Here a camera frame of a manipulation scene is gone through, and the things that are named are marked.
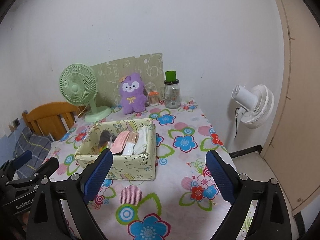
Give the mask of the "black plastic bag bundle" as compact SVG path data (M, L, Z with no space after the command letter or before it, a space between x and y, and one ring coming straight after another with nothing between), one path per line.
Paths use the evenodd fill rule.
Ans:
M109 132L108 130L103 130L100 135L99 146L103 147L107 145L109 142L114 143L116 138L117 136L115 134Z

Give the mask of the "pink packet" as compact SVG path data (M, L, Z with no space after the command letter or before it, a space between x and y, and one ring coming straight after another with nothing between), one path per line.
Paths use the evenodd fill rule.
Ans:
M130 135L130 131L120 132L117 135L116 139L114 140L114 142L110 148L110 151L112 152L112 154L121 154L122 153L129 135Z

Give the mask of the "white towel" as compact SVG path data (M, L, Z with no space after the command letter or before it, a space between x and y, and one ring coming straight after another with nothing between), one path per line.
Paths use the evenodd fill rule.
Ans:
M133 155L140 155L146 151L147 147L148 128L142 127L138 131L138 139L133 147Z

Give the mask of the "white roll with beige band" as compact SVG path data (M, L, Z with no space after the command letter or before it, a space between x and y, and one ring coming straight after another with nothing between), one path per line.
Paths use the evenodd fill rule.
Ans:
M134 147L138 138L139 138L139 133L137 132L129 133L122 155L133 155Z

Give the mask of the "grey plaid bedding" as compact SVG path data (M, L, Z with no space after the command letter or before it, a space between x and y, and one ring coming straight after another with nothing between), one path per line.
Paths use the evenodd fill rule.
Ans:
M12 157L19 157L25 151L31 151L32 158L16 171L18 178L27 178L31 176L43 163L48 155L51 143L50 136L40 136L34 134L29 127L25 127L17 139Z

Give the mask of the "floral tablecloth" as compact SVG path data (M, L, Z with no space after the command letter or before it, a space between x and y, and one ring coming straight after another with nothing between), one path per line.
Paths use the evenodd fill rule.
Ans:
M193 101L178 109L163 105L125 115L114 107L108 121L116 131L141 128L150 118L156 128L154 180L123 168L112 170L89 208L108 239L210 239L230 204L223 200L205 162L216 150L232 160L217 132Z

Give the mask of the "wooden bed headboard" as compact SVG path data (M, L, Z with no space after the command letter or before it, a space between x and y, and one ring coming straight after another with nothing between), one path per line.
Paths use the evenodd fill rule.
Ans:
M51 102L36 107L22 118L30 130L40 136L51 135L60 140L75 124L75 117L82 116L85 106L74 106L68 102Z

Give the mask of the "beige wardrobe door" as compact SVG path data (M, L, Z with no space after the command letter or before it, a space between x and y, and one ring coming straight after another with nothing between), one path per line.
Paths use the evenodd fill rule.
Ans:
M319 25L303 0L276 0L276 4L284 71L261 155L297 214L319 196Z

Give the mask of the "white standing fan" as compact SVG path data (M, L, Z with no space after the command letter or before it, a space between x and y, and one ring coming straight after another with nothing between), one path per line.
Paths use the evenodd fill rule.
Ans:
M227 113L230 119L226 135L229 153L253 146L264 146L274 120L279 94L270 84L233 83L227 87Z

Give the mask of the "green desk fan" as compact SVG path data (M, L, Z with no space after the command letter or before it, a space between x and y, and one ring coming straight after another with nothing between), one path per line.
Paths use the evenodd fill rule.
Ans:
M108 106L97 106L97 78L93 69L84 64L72 64L66 67L59 79L61 95L72 105L89 106L85 122L99 122L111 114Z

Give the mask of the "purple plush toy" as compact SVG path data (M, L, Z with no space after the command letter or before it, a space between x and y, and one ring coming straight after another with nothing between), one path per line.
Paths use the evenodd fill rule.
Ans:
M124 114L145 111L148 98L144 94L144 82L139 73L122 77L119 92L121 96L120 105Z

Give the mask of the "glass jar green lid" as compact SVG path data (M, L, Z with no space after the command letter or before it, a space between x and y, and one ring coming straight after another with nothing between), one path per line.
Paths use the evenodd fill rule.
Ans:
M161 88L161 97L167 108L178 109L181 105L179 80L175 70L165 72L164 86Z

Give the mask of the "cotton swab jar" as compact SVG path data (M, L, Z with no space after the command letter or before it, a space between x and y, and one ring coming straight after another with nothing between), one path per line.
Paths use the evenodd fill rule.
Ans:
M153 90L149 91L148 101L150 106L157 106L159 104L159 92Z

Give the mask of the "green cartoon board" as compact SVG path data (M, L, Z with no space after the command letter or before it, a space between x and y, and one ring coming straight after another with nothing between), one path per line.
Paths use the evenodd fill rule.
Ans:
M120 104L120 79L138 73L146 90L160 91L164 86L163 55L146 54L127 57L92 66L97 78L97 106L117 106Z

